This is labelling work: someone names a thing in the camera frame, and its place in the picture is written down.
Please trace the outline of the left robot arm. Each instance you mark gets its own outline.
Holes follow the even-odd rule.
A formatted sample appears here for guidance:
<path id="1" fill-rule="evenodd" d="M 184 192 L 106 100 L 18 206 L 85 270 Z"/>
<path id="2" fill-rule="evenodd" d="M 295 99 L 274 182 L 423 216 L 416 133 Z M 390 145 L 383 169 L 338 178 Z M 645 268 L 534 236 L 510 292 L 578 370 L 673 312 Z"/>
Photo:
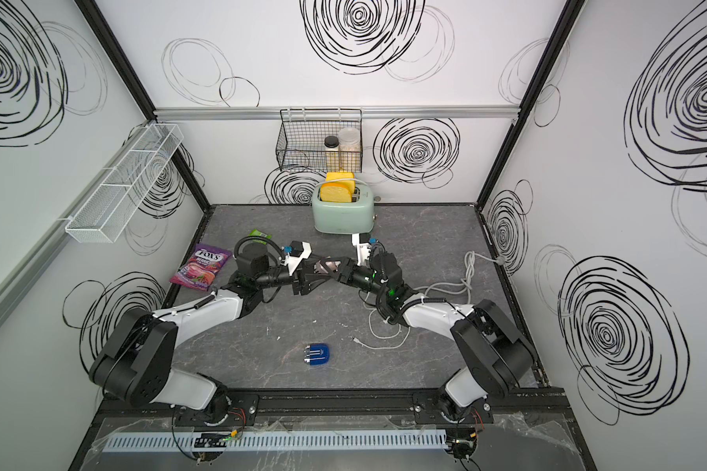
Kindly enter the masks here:
<path id="1" fill-rule="evenodd" d="M 170 309 L 126 312 L 94 359 L 88 378 L 131 407 L 166 403 L 220 413 L 230 405 L 223 386 L 202 374 L 176 369 L 173 357 L 185 341 L 248 316 L 265 302 L 266 290 L 292 287 L 308 294 L 329 278 L 331 267 L 309 243 L 280 247 L 259 235 L 234 247 L 237 269 L 227 285 Z"/>

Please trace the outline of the pink USB charger adapter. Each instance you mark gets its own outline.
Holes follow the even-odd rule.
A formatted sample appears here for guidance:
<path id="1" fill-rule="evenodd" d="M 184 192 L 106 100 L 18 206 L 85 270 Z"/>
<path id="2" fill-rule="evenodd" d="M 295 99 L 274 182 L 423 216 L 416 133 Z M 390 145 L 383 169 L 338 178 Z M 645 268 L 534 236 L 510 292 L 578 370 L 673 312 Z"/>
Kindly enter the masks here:
<path id="1" fill-rule="evenodd" d="M 334 273 L 338 272 L 340 262 L 335 260 L 325 260 L 319 263 L 320 271 L 332 276 Z"/>

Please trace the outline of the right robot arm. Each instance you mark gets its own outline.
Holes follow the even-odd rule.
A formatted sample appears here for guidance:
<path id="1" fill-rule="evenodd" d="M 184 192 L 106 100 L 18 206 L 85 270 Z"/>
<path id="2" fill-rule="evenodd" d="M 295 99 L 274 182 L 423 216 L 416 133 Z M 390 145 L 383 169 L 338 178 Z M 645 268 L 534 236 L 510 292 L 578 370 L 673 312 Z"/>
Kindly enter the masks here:
<path id="1" fill-rule="evenodd" d="M 515 321 L 494 302 L 454 304 L 427 296 L 404 282 L 395 256 L 377 254 L 369 265 L 352 259 L 337 263 L 339 283 L 373 295 L 373 309 L 387 323 L 424 329 L 456 344 L 465 367 L 441 388 L 440 400 L 463 410 L 487 396 L 508 396 L 538 359 Z"/>

